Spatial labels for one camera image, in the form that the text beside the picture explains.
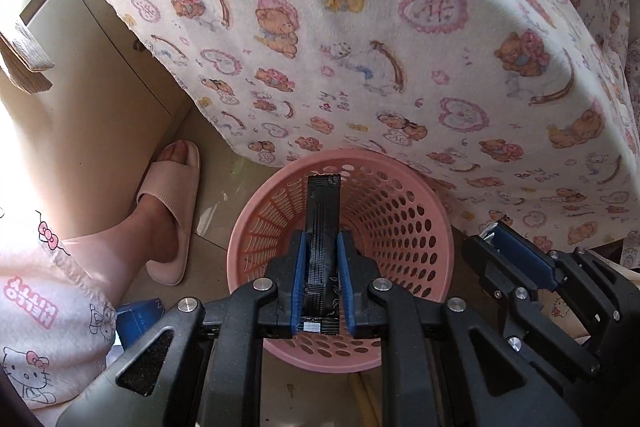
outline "bear print fabric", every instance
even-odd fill
[[[628,0],[107,1],[256,162],[380,152],[545,251],[639,226]]]

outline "pink plastic basket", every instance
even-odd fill
[[[340,224],[378,263],[383,277],[415,296],[442,302],[453,270],[453,237],[442,204],[420,176],[400,162],[364,150],[319,152],[276,172],[253,195],[231,234],[229,290],[262,277],[268,261],[289,251],[291,232],[304,228],[306,177],[340,172]],[[322,373],[352,373],[380,365],[379,340],[299,333],[264,341],[279,359]]]

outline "beige cabinet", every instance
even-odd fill
[[[15,149],[2,154],[5,197],[31,193],[34,208],[61,238],[98,232],[126,217],[186,96],[148,52],[144,58],[126,50],[135,36],[118,26],[112,9],[98,14],[108,36],[88,4],[46,0],[28,24],[56,63],[46,73],[51,90],[29,95],[0,78],[0,110],[3,121],[12,122],[2,131],[11,133],[5,143]],[[7,178],[32,186],[10,187]]]

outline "tile floor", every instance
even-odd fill
[[[186,275],[177,286],[160,285],[142,270],[125,300],[159,297],[165,307],[193,295],[203,301],[228,295],[226,248],[233,225],[251,195],[276,169],[236,155],[220,134],[193,107],[174,139],[193,141],[200,149],[201,177]],[[477,278],[460,258],[462,235],[455,234],[456,269],[450,295],[471,303],[490,323],[495,306],[482,293]],[[382,394],[379,369],[366,372],[378,397]],[[262,365],[262,421],[269,427],[356,427],[360,413],[346,375],[304,371],[264,352]]]

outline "cloth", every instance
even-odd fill
[[[545,251],[638,226],[626,0],[107,1],[256,162],[385,153]]]
[[[0,362],[30,409],[55,407],[42,416],[55,425],[106,368],[116,312],[39,213],[0,216]]]
[[[12,14],[9,0],[0,0],[0,70],[12,84],[30,94],[49,90],[42,74],[53,62],[19,16]]]

